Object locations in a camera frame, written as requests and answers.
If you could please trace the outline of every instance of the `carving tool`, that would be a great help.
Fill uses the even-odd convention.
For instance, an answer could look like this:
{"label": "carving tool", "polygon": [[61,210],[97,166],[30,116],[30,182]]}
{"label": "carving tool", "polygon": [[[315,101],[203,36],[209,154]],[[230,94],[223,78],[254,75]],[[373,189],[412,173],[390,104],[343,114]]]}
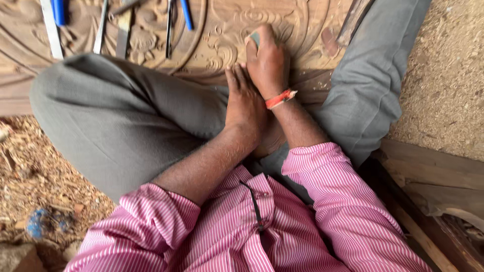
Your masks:
{"label": "carving tool", "polygon": [[190,9],[188,8],[187,0],[181,0],[181,8],[183,9],[183,16],[185,17],[185,24],[188,30],[193,30],[192,18],[190,17]]}
{"label": "carving tool", "polygon": [[138,3],[142,2],[142,0],[131,0],[129,2],[127,1],[123,1],[122,3],[124,4],[123,6],[113,10],[112,12],[109,13],[109,20],[113,20],[115,16],[121,14],[121,13],[124,13],[125,11],[131,9],[132,7],[134,7],[135,5],[137,5]]}
{"label": "carving tool", "polygon": [[129,30],[131,28],[131,15],[133,10],[130,9],[121,14],[118,19],[118,38],[116,39],[116,57],[120,59],[126,58],[126,51],[129,42]]}
{"label": "carving tool", "polygon": [[173,6],[173,0],[168,0],[168,22],[166,23],[166,54],[165,57],[167,59],[170,58],[171,54],[171,44],[170,44],[170,39],[171,39],[171,21],[172,21],[172,6]]}
{"label": "carving tool", "polygon": [[52,7],[54,8],[54,19],[56,20],[56,25],[58,27],[65,26],[64,1],[53,0]]}
{"label": "carving tool", "polygon": [[62,60],[61,40],[59,38],[59,32],[54,19],[54,11],[52,10],[52,4],[50,0],[40,0],[42,7],[42,14],[44,15],[45,28],[47,29],[47,37],[49,38],[50,51],[55,59]]}
{"label": "carving tool", "polygon": [[106,24],[106,12],[107,12],[107,0],[103,2],[103,9],[101,10],[101,20],[99,21],[99,28],[96,34],[96,40],[94,41],[94,49],[92,50],[96,54],[101,53],[101,46],[103,45],[104,25]]}

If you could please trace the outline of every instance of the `gray trousers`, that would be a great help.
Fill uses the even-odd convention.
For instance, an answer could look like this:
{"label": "gray trousers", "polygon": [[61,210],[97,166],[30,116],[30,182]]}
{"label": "gray trousers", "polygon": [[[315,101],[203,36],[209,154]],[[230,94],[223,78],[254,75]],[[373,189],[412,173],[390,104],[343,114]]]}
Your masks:
{"label": "gray trousers", "polygon": [[[358,167],[401,115],[407,59],[430,0],[376,0],[332,76],[323,106],[308,109]],[[150,182],[224,127],[226,88],[204,87],[108,56],[74,56],[43,71],[30,102],[63,156],[114,201]],[[281,175],[287,144],[253,174],[273,176],[304,202],[306,190]]]}

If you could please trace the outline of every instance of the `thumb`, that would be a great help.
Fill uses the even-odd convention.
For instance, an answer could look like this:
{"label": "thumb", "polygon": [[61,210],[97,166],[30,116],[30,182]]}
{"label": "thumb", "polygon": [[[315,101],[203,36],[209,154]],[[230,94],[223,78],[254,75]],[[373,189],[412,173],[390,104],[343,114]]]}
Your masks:
{"label": "thumb", "polygon": [[245,38],[245,52],[247,53],[247,63],[257,61],[257,44],[250,36]]}

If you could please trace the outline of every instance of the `blue chisel handle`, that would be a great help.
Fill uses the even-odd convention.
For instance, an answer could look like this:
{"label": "blue chisel handle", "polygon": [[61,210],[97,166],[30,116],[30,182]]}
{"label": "blue chisel handle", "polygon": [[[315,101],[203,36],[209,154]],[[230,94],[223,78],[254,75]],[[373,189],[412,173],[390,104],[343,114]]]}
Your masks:
{"label": "blue chisel handle", "polygon": [[54,20],[58,27],[65,26],[64,17],[64,1],[63,0],[52,0],[52,9],[54,10]]}
{"label": "blue chisel handle", "polygon": [[190,9],[188,8],[187,0],[181,0],[181,5],[183,16],[185,16],[186,27],[188,30],[193,30],[192,18],[190,17]]}

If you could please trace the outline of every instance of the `person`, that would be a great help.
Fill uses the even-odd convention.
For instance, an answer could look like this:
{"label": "person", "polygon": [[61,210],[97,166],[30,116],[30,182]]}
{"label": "person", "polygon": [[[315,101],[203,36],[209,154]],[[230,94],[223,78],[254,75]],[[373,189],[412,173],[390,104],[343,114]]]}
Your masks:
{"label": "person", "polygon": [[429,3],[376,0],[308,111],[296,99],[266,109],[287,89],[268,25],[226,69],[228,92],[108,56],[46,69],[30,93],[39,124],[120,203],[66,271],[430,271],[352,168],[401,114]]}

